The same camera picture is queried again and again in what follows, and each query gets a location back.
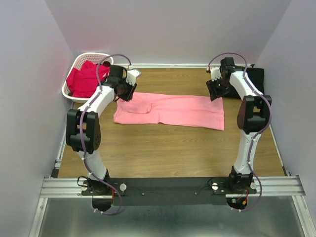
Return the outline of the light pink t shirt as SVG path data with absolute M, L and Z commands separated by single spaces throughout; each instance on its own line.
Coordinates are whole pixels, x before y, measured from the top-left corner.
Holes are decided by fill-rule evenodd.
M 139 93 L 129 102 L 118 100 L 114 122 L 167 124 L 225 130 L 223 100 L 206 96 Z

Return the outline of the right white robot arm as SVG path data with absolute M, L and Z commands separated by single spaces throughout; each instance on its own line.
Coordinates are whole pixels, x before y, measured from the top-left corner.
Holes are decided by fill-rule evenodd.
M 236 66 L 232 57 L 222 59 L 219 68 L 207 65 L 206 72 L 211 76 L 211 80 L 206 82 L 211 101 L 224 97 L 231 88 L 241 99 L 237 115 L 241 132 L 239 149 L 227 181 L 228 190 L 237 194 L 251 187 L 257 143 L 272 120 L 272 99 L 251 82 L 246 68 Z

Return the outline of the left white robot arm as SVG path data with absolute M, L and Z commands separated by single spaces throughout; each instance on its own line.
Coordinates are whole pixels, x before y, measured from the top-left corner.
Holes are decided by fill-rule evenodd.
M 66 144 L 81 158 L 87 170 L 87 188 L 104 195 L 109 189 L 118 191 L 108 182 L 109 173 L 98 151 L 101 144 L 99 117 L 113 101 L 132 99 L 141 72 L 121 66 L 110 66 L 110 73 L 90 99 L 77 110 L 70 109 L 66 120 Z

